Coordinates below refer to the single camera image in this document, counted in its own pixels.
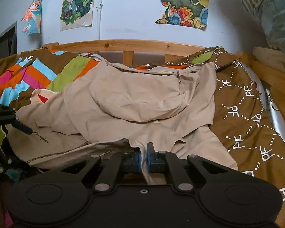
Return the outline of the beige hooded zip jacket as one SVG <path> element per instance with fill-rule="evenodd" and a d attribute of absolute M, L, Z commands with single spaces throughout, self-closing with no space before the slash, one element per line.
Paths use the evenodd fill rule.
<path fill-rule="evenodd" d="M 156 151 L 183 159 L 196 154 L 236 169 L 209 128 L 216 83 L 212 62 L 183 70 L 158 66 L 139 71 L 102 60 L 45 103 L 21 107 L 17 118 L 33 133 L 7 126 L 7 139 L 18 158 L 41 169 L 138 148 L 149 184 L 165 183 L 162 175 L 147 170 L 150 142 Z"/>

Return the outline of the colourful patchwork brown bedsheet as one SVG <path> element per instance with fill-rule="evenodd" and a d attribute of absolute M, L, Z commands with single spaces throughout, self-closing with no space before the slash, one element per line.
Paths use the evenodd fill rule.
<path fill-rule="evenodd" d="M 45 103 L 102 60 L 106 59 L 49 49 L 27 51 L 1 59 L 0 104 L 14 108 L 17 113 L 26 105 Z M 222 47 L 213 47 L 162 65 L 129 68 L 139 71 L 155 67 L 183 70 L 211 62 L 215 65 L 217 83 L 214 121 L 209 128 L 237 163 L 234 170 L 268 181 L 278 189 L 282 208 L 276 224 L 285 227 L 285 142 L 274 130 L 260 101 L 257 84 L 249 77 L 244 64 Z M 49 170 L 28 166 L 29 171 L 22 173 L 20 179 Z M 20 179 L 12 180 L 5 174 L 0 175 L 0 182 L 17 182 Z"/>

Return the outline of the orange blue anime poster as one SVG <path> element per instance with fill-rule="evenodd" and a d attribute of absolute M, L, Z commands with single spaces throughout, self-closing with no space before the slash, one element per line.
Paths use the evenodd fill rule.
<path fill-rule="evenodd" d="M 25 35 L 40 33 L 41 28 L 41 12 L 43 0 L 33 0 L 27 11 L 25 12 L 22 21 L 27 21 L 22 32 Z"/>

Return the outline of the wooden bed headboard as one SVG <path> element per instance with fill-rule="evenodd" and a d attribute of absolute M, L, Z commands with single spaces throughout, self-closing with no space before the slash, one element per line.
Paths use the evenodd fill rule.
<path fill-rule="evenodd" d="M 122 63 L 128 67 L 133 66 L 135 52 L 164 54 L 164 61 L 168 62 L 181 57 L 186 57 L 204 49 L 203 46 L 134 39 L 93 40 L 67 44 L 60 44 L 58 42 L 54 42 L 45 44 L 44 47 L 50 50 L 68 51 L 75 53 L 121 51 Z"/>

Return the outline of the silver foil mat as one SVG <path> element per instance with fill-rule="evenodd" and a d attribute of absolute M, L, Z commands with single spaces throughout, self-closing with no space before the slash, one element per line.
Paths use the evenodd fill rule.
<path fill-rule="evenodd" d="M 285 142 L 285 121 L 278 106 L 276 105 L 277 99 L 273 98 L 272 86 L 265 81 L 260 80 L 256 73 L 254 73 L 251 68 L 245 64 L 243 67 L 248 73 L 249 77 L 256 82 L 257 90 L 260 92 L 260 101 L 268 113 L 273 128 L 276 132 L 278 132 L 282 140 Z"/>

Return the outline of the green anime girl poster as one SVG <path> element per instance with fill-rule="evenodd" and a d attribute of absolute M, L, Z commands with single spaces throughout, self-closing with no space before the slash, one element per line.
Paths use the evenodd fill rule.
<path fill-rule="evenodd" d="M 91 27 L 94 0 L 63 0 L 60 30 Z"/>

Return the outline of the white wall pipe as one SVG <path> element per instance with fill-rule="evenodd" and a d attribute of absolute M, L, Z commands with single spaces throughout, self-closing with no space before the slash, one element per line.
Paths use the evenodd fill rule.
<path fill-rule="evenodd" d="M 96 29 L 96 39 L 100 40 L 101 35 L 101 13 L 102 13 L 102 0 L 98 0 L 97 5 L 97 29 Z"/>

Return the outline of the colourful mushroom wall poster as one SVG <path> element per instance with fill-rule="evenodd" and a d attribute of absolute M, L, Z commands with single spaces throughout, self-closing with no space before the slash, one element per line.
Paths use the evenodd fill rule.
<path fill-rule="evenodd" d="M 209 0 L 161 0 L 165 11 L 156 24 L 205 28 Z"/>

